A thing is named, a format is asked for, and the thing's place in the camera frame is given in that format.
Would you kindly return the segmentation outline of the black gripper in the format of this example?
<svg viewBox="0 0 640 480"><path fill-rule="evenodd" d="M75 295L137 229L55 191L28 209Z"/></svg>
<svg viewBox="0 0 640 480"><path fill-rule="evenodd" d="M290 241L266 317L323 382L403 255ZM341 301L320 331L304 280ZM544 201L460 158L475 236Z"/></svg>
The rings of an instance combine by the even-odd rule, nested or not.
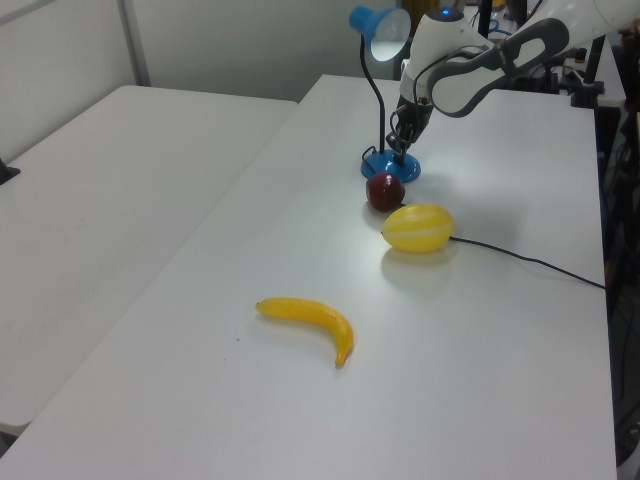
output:
<svg viewBox="0 0 640 480"><path fill-rule="evenodd" d="M397 163L403 165L409 148L417 142L430 121L433 105L430 102L414 103L403 96L397 102L389 123L390 132L386 142L397 153Z"/></svg>

